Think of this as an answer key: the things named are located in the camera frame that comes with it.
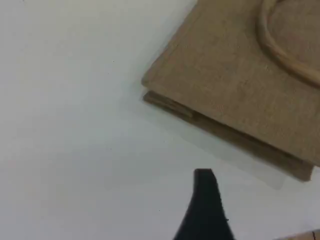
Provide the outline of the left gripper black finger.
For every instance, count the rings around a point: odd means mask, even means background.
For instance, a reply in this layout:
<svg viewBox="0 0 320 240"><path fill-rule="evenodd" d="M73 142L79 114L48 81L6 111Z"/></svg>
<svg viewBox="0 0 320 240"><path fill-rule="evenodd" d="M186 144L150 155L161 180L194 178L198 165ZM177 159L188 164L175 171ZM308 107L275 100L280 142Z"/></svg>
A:
<svg viewBox="0 0 320 240"><path fill-rule="evenodd" d="M217 179L210 168L193 173L193 192L175 240L234 240Z"/></svg>

